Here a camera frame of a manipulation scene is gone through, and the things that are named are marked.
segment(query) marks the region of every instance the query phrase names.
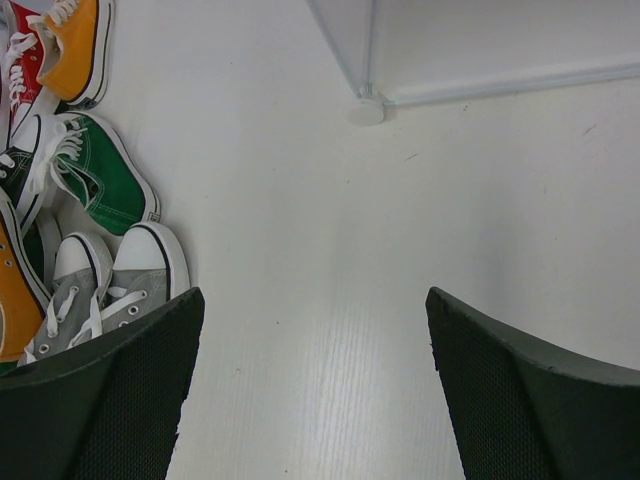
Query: white floor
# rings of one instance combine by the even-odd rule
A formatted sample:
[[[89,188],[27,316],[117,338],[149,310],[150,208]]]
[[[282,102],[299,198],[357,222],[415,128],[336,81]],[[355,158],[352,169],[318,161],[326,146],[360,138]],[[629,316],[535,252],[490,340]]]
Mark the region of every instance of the white floor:
[[[432,285],[640,368],[640,81],[358,129],[303,0],[187,3],[118,3],[98,109],[207,300],[169,479],[462,478]]]

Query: white rubber sole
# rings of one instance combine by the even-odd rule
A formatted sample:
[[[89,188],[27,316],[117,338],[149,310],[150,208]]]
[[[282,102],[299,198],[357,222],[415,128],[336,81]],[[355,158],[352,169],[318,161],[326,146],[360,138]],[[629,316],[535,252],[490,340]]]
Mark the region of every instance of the white rubber sole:
[[[145,198],[145,202],[144,202],[145,209],[140,221],[158,222],[162,214],[160,200],[158,199],[158,196],[151,188],[151,185],[149,185],[149,183],[144,179],[142,174],[136,168],[135,164],[133,163],[133,160],[131,159],[131,156],[129,155],[129,152],[127,151],[127,148],[124,145],[124,142],[120,138],[120,135],[118,135],[118,132],[116,132],[115,129],[106,120],[103,120],[102,118],[92,115],[90,113],[65,112],[56,116],[63,120],[65,119],[72,120],[79,116],[88,117],[94,122],[96,122],[96,124],[98,124],[100,128],[102,128],[102,130],[104,130],[105,133],[109,135],[109,138],[118,149],[118,153],[120,153],[120,156],[124,159],[124,162],[127,165],[127,168],[129,169],[131,174],[134,176],[134,178],[138,182],[138,185],[140,185],[140,188],[142,188],[142,193],[144,194],[144,198]]]
[[[164,256],[169,263],[169,298],[175,298],[189,290],[191,282],[189,281],[187,259],[175,234],[164,225],[156,222],[141,222],[131,228],[144,228],[152,232],[156,242],[159,244],[158,246],[164,252]]]
[[[85,89],[67,102],[71,106],[91,108],[100,103],[107,93],[115,14],[116,6],[113,0],[98,0],[98,25],[91,78]]]
[[[99,289],[98,301],[102,302],[113,275],[113,258],[107,244],[99,235],[90,232],[74,232],[65,238],[75,238],[84,245],[96,272],[98,283],[96,288]]]
[[[7,85],[2,85],[2,93],[0,93],[0,146],[2,150],[9,148],[9,139],[11,138],[10,103],[9,88]]]
[[[58,222],[53,218],[49,210],[42,209],[36,217],[36,228],[40,234],[42,241],[42,250],[44,258],[44,274],[43,283],[45,288],[50,292],[53,286],[53,272],[56,266],[56,255],[62,242],[60,227]]]
[[[33,294],[34,300],[40,304],[42,311],[45,312],[49,302],[51,301],[51,296],[27,259],[16,212],[11,205],[9,196],[2,189],[0,189],[0,214],[7,225],[6,233],[9,237],[9,241],[11,242],[11,248],[14,256],[18,262],[18,268],[20,268],[28,287]]]

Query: white rubber toe cap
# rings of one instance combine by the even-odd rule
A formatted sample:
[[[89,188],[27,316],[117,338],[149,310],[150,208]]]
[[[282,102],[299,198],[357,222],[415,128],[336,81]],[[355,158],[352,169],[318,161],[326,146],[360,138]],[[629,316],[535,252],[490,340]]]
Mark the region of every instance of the white rubber toe cap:
[[[54,280],[87,268],[91,268],[91,262],[82,242],[76,237],[65,238],[58,250]]]
[[[158,270],[166,268],[162,250],[153,234],[133,227],[122,239],[114,270]]]

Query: gray sneaker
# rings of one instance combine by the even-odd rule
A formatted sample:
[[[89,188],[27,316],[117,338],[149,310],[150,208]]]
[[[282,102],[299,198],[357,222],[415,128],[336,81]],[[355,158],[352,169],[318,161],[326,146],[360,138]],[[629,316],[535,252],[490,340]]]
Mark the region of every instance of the gray sneaker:
[[[85,321],[92,315],[99,318],[112,266],[109,249],[98,235],[72,233],[62,241],[53,275],[53,299],[18,365],[67,350]]]
[[[138,320],[189,289],[182,247],[164,225],[138,223],[122,238],[107,290],[111,304],[89,316],[70,347]]]

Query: red sneaker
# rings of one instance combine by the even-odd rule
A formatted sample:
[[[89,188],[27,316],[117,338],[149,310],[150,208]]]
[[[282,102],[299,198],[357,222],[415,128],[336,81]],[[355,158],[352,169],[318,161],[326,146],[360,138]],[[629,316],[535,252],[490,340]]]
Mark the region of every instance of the red sneaker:
[[[9,45],[2,59],[3,90],[8,90],[9,97],[9,109],[3,108],[9,114],[9,144],[25,120],[35,114],[55,113],[60,98],[36,80],[44,49],[29,28],[27,17],[38,13],[9,0],[4,2],[3,9],[9,34]]]

